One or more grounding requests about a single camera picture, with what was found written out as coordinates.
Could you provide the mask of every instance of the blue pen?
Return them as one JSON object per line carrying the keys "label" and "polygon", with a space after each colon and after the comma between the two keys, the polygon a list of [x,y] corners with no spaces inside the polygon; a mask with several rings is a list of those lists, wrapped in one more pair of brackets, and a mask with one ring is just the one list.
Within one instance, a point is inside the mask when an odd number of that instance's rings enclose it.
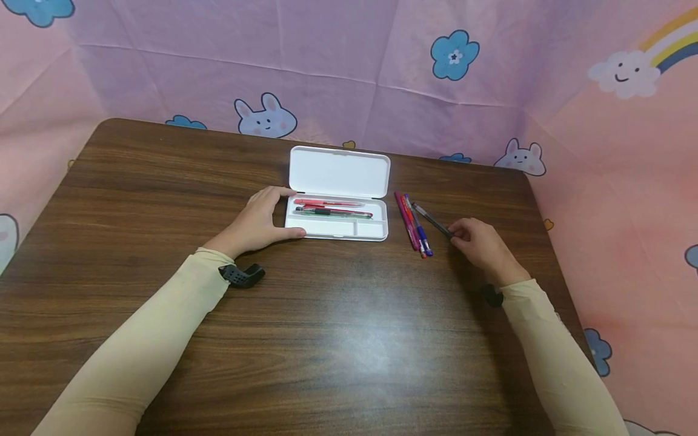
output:
{"label": "blue pen", "polygon": [[419,223],[419,220],[417,219],[417,213],[412,208],[412,202],[410,201],[410,198],[407,196],[407,194],[405,194],[405,200],[407,200],[407,204],[410,206],[410,210],[412,211],[412,217],[415,219],[415,227],[417,228],[419,239],[422,241],[422,245],[424,245],[424,251],[426,251],[427,256],[433,256],[434,253],[433,251],[431,251],[431,248],[429,247],[429,242],[426,240],[426,233],[424,233],[424,229],[422,229],[422,225]]}

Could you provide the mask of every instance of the person's left hand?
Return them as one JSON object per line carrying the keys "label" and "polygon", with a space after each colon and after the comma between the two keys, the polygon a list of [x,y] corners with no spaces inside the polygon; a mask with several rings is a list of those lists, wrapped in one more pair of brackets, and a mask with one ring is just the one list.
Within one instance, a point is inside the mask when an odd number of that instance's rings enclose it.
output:
{"label": "person's left hand", "polygon": [[204,244],[232,259],[246,251],[260,250],[284,239],[298,239],[306,235],[300,227],[274,227],[274,206],[284,196],[296,195],[296,191],[280,186],[267,186],[250,198],[245,209],[225,230]]}

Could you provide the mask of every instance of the hand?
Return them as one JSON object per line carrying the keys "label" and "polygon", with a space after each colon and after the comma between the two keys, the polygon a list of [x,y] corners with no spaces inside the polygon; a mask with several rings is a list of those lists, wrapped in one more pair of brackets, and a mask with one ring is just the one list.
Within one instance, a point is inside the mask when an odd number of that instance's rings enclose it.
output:
{"label": "hand", "polygon": [[530,280],[528,272],[517,262],[499,233],[476,218],[461,218],[448,227],[456,236],[451,243],[471,264],[483,269],[499,287]]}
{"label": "hand", "polygon": [[298,239],[306,235],[300,227],[274,227],[272,213],[281,196],[296,195],[296,191],[280,186],[267,186],[250,198],[245,209],[235,221],[204,248],[215,250],[231,257],[238,257],[246,251],[260,250],[271,243],[284,239]]}

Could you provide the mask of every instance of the white bunny print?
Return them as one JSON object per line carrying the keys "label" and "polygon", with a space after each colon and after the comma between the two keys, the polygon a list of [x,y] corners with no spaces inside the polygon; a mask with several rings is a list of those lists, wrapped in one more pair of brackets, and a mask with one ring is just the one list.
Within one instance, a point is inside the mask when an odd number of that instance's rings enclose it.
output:
{"label": "white bunny print", "polygon": [[237,130],[243,135],[284,137],[296,129],[296,117],[279,103],[270,92],[262,94],[264,110],[254,112],[243,100],[235,101],[235,111],[240,116]]}
{"label": "white bunny print", "polygon": [[494,166],[502,168],[514,168],[532,176],[545,174],[545,164],[542,160],[543,149],[533,142],[527,149],[519,148],[519,140],[512,138],[507,144],[507,151]]}
{"label": "white bunny print", "polygon": [[17,221],[7,213],[0,213],[0,274],[15,255],[19,241]]}

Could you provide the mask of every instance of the wood grain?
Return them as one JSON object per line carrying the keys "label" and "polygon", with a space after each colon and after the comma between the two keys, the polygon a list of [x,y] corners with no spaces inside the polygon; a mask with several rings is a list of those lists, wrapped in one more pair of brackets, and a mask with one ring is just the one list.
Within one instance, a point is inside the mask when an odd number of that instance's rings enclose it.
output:
{"label": "wood grain", "polygon": [[[284,185],[296,144],[102,123],[0,280],[2,433],[29,434],[189,253],[254,192]],[[266,277],[209,314],[139,434],[551,433],[504,312],[479,294],[478,271],[428,223],[434,256],[419,258],[392,198],[407,192],[445,224],[493,224],[588,355],[528,180],[389,156],[388,239],[304,239],[241,257]],[[283,204],[274,222],[283,225]]]}

